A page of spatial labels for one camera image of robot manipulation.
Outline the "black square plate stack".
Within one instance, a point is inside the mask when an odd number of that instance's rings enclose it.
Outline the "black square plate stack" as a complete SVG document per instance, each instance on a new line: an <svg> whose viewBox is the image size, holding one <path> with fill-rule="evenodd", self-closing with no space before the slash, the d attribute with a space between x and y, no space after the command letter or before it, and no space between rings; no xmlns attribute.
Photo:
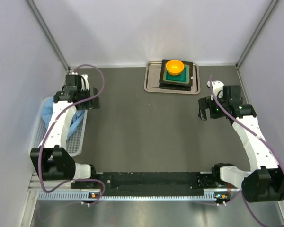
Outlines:
<svg viewBox="0 0 284 227"><path fill-rule="evenodd" d="M163 59L159 76L159 88L191 91L193 85L193 63Z"/></svg>

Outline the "light blue button shirt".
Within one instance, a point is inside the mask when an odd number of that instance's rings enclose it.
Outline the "light blue button shirt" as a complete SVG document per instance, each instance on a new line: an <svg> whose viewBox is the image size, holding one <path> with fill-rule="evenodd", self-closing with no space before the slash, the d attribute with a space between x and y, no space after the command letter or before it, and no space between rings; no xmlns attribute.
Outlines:
<svg viewBox="0 0 284 227"><path fill-rule="evenodd" d="M45 128L48 129L49 123L51 120L53 114L53 97L49 97L45 100L45 103L43 104L43 107L41 109L40 117L45 123ZM77 110L74 114L67 139L77 130L78 125L81 123L81 121L84 118L85 111L84 110Z"/></svg>

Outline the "silver metal tray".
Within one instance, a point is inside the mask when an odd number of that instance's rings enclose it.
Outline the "silver metal tray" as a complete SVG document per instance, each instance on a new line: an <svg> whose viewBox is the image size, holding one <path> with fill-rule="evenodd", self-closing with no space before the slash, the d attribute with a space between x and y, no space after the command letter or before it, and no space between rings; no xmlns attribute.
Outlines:
<svg viewBox="0 0 284 227"><path fill-rule="evenodd" d="M144 90L153 93L171 93L171 94L185 94L185 95L197 95L201 92L200 85L200 73L197 64L193 63L192 69L192 86L190 91L163 89L159 88L159 79L161 73L162 62L150 61L146 65Z"/></svg>

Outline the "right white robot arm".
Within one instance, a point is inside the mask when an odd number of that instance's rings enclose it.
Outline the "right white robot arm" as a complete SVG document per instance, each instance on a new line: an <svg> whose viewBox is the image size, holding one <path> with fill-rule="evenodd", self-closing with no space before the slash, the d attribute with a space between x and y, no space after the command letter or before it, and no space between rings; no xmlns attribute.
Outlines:
<svg viewBox="0 0 284 227"><path fill-rule="evenodd" d="M250 170L243 171L233 164L219 163L213 170L214 180L230 183L242 191L247 202L284 200L284 169L266 140L251 104L244 104L239 85L226 86L220 81L207 83L211 95L198 100L198 116L202 121L226 117L239 136L248 156Z"/></svg>

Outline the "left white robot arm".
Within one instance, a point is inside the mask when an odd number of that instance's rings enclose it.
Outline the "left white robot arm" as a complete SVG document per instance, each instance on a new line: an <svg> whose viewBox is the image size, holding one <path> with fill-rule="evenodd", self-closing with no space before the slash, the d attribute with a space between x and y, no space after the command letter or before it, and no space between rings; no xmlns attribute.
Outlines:
<svg viewBox="0 0 284 227"><path fill-rule="evenodd" d="M93 109L103 88L94 90L59 91L53 98L53 115L38 148L30 151L30 159L45 193L51 193L69 181L90 181L92 166L78 164L66 151L66 140L73 116L78 110Z"/></svg>

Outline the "orange plastic bowl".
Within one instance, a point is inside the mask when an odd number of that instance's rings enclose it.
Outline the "orange plastic bowl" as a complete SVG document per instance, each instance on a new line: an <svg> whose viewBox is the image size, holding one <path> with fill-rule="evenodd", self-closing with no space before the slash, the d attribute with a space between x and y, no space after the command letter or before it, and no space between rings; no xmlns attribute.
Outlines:
<svg viewBox="0 0 284 227"><path fill-rule="evenodd" d="M177 76L184 70L184 64L180 60L173 59L167 61L165 68L170 75Z"/></svg>

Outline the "white plastic basket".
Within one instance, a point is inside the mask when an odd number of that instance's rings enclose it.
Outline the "white plastic basket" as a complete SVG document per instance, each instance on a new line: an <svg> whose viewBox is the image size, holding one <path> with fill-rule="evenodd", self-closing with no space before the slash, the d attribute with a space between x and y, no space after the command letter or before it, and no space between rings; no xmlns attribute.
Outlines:
<svg viewBox="0 0 284 227"><path fill-rule="evenodd" d="M39 148L39 145L46 134L47 128L45 127L45 122L41 118L41 113L43 111L45 104L48 102L48 100L51 100L51 99L52 97L48 97L44 99L41 104L41 107L38 112L38 118L34 125L34 130L33 130L33 135L32 135L32 139L30 142L30 146L28 149L29 154L30 154L31 149ZM66 140L66 151L72 157L77 156L82 152L87 113L88 111L85 110L83 117L81 118L81 121L77 126L76 131Z"/></svg>

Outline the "green square plate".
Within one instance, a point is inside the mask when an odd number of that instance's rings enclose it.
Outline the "green square plate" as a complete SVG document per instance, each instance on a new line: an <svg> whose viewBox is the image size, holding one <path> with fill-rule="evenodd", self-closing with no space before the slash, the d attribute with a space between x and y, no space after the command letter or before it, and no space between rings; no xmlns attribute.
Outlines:
<svg viewBox="0 0 284 227"><path fill-rule="evenodd" d="M190 66L184 64L184 70L177 76L170 75L166 68L163 71L163 81L168 83L189 84L190 83Z"/></svg>

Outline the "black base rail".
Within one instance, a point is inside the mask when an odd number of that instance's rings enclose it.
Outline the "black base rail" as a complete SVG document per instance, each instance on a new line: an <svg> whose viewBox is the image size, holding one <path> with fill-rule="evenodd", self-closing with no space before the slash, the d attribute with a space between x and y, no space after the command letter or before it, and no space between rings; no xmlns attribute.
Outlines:
<svg viewBox="0 0 284 227"><path fill-rule="evenodd" d="M104 196L202 196L205 189L229 194L230 183L217 183L205 172L103 172L95 175L105 184Z"/></svg>

